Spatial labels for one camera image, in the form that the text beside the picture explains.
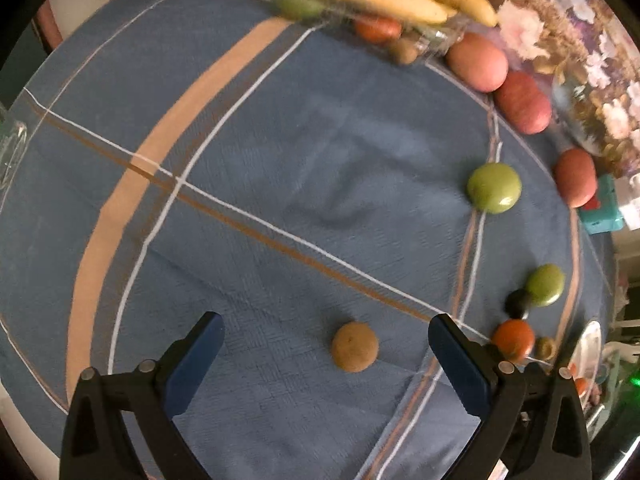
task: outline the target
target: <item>green lime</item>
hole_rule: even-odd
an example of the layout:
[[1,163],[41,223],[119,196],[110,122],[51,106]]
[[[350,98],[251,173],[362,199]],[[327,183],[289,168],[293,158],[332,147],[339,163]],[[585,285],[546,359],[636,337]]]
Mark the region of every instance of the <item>green lime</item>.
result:
[[554,264],[540,266],[529,276],[525,288],[532,295],[536,305],[550,305],[562,296],[564,272]]
[[320,16],[325,5],[322,0],[272,0],[281,15],[292,21],[312,20]]
[[489,162],[472,173],[466,192],[475,208],[498,214],[511,209],[518,201],[522,183],[511,166]]

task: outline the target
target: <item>turquoise container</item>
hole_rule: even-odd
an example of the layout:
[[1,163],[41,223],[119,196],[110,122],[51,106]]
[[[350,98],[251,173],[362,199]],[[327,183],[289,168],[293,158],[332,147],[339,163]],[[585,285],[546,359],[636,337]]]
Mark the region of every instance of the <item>turquoise container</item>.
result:
[[625,226],[625,219],[618,209],[618,199],[610,174],[598,179],[596,206],[585,204],[578,209],[584,228],[590,235],[619,231]]

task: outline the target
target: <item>blue tablecloth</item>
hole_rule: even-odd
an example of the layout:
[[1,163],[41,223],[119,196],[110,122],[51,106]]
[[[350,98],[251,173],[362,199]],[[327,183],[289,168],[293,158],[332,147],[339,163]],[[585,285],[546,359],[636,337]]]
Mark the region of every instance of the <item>blue tablecloth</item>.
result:
[[[215,310],[225,345],[175,419],[212,478],[437,479],[478,421],[429,318],[485,342],[547,262],[566,287],[537,335],[612,302],[610,238],[559,198],[548,135],[266,0],[113,0],[12,113],[33,137],[0,212],[0,378],[56,453],[83,367],[131,370]],[[497,157],[523,192],[485,217],[465,183]],[[359,374],[328,351],[353,319],[380,339]]]

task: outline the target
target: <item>black round object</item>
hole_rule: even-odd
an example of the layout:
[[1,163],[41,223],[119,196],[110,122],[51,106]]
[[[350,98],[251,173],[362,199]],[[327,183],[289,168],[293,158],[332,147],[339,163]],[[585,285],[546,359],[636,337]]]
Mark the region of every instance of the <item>black round object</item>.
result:
[[504,311],[511,319],[527,319],[532,306],[533,296],[524,288],[514,290],[504,300]]

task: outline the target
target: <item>brown round fruit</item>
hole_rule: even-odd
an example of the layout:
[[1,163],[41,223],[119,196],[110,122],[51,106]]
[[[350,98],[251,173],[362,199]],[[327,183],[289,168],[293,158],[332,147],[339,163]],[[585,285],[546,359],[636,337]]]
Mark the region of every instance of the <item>brown round fruit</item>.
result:
[[495,103],[520,133],[540,133],[551,121],[551,102],[529,74],[510,71],[495,91]]
[[584,377],[578,377],[575,380],[575,389],[578,390],[578,396],[583,396],[589,389],[589,381]]
[[398,65],[411,65],[420,54],[415,43],[405,38],[392,41],[387,48],[391,59]]
[[519,363],[533,350],[536,336],[529,323],[521,319],[509,319],[495,331],[491,342],[498,347],[505,359]]
[[447,64],[462,81],[479,92],[493,92],[507,77],[509,62],[490,40],[468,32],[447,52]]
[[378,338],[365,323],[351,321],[335,333],[331,356],[345,372],[361,372],[378,357]]
[[569,207],[585,205],[598,190],[593,159],[580,148],[562,152],[554,168],[556,187]]
[[397,40],[402,34],[402,25],[398,20],[372,14],[358,16],[353,22],[353,28],[358,36],[373,44]]
[[556,342],[550,337],[540,337],[536,341],[536,359],[549,361],[555,357],[557,351]]

